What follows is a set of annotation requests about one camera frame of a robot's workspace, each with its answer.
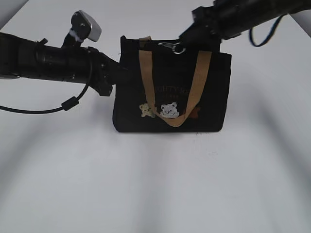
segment white bear patch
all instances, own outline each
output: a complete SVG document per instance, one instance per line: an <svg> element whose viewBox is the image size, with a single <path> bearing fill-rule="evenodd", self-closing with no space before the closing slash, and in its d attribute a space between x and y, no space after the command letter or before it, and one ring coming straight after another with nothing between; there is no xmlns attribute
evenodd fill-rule
<svg viewBox="0 0 311 233"><path fill-rule="evenodd" d="M176 107L176 102L172 104L163 104L161 105L162 112L160 113L160 115L165 118L177 118L179 117L179 112L177 111Z"/></svg>
<svg viewBox="0 0 311 233"><path fill-rule="evenodd" d="M155 118L155 114L153 113L153 111L151 110L151 108L149 107L149 105L147 103L142 104L139 106L139 108L141 109L141 117L152 117Z"/></svg>

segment metal clip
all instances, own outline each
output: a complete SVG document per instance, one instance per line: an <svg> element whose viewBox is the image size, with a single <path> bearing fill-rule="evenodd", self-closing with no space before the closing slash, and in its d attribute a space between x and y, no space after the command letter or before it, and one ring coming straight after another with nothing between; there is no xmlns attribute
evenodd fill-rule
<svg viewBox="0 0 311 233"><path fill-rule="evenodd" d="M162 45L164 47L172 49L173 53L175 54L182 54L186 51L186 48L182 48L182 50L177 51L176 48L180 46L180 43L171 44L171 43L158 43L158 45Z"/></svg>

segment black cable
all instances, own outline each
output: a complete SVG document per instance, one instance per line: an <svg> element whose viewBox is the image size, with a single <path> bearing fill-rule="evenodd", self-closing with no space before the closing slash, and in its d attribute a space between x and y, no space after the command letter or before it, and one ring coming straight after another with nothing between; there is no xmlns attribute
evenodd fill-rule
<svg viewBox="0 0 311 233"><path fill-rule="evenodd" d="M89 51L87 50L87 55L89 57L89 65L90 65L90 70L89 70L89 77L88 80L82 90L82 92L78 95L78 97L72 97L69 100L65 101L64 103L62 103L62 106L59 108L55 108L55 109L50 109L50 110L42 110L42 111L31 111L31 110L20 110L20 109L15 109L15 108L8 108L8 107L3 107L0 106L0 110L4 110L7 112L12 112L12 113L22 113L22 114L49 114L49 113L56 113L56 112L60 112L62 110L68 111L69 109L71 109L72 107L76 106L77 104L79 104L79 100L84 96L84 94L86 93L87 89L89 88L91 79L92 79L92 74L93 74L93 63L92 60L89 56Z"/></svg>
<svg viewBox="0 0 311 233"><path fill-rule="evenodd" d="M251 44L252 44L253 46L255 46L255 47L261 47L261 46L266 45L266 44L271 40L271 38L274 36L274 34L276 33L276 29L277 29L278 25L280 24L282 18L283 18L284 16L286 16L286 15L287 15L287 14L280 16L280 17L275 21L275 23L273 24L273 26L272 26L272 28L271 28L271 30L270 30L270 32L269 32L267 38L266 38L261 44L259 44L259 45L257 45L257 44L255 43L254 38L253 38L253 29L254 29L254 28L250 29L250 30L249 30L249 41L251 42Z"/></svg>

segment bag strap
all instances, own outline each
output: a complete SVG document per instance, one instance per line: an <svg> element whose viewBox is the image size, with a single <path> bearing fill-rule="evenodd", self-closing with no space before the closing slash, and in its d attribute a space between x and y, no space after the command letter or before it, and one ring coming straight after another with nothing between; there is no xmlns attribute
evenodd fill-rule
<svg viewBox="0 0 311 233"><path fill-rule="evenodd" d="M151 36L139 38L139 47L143 49L149 41L151 41Z"/></svg>
<svg viewBox="0 0 311 233"><path fill-rule="evenodd" d="M155 98L155 87L152 78L152 69L153 69L152 52L142 50L139 51L141 77L144 84L148 105L158 117L160 117L170 126L173 127L181 126L189 117L190 113L193 111L195 106L200 102L208 75L211 56L212 52L199 51L198 53L192 86L188 97L186 113L177 118L165 118L156 111L155 107L156 98Z"/></svg>

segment white tabletop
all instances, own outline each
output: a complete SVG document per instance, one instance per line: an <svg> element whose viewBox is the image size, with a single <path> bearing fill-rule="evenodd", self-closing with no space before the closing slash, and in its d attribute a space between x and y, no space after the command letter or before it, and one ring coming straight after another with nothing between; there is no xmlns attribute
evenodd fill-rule
<svg viewBox="0 0 311 233"><path fill-rule="evenodd" d="M211 0L29 0L5 26L61 46L82 9L103 28L85 42L118 60L120 36L174 39ZM262 40L272 22L256 28ZM1 233L311 232L311 39L291 17L265 47L233 54L220 133L121 134L114 98L87 92L69 112L0 112ZM0 81L0 104L58 107L81 84Z"/></svg>

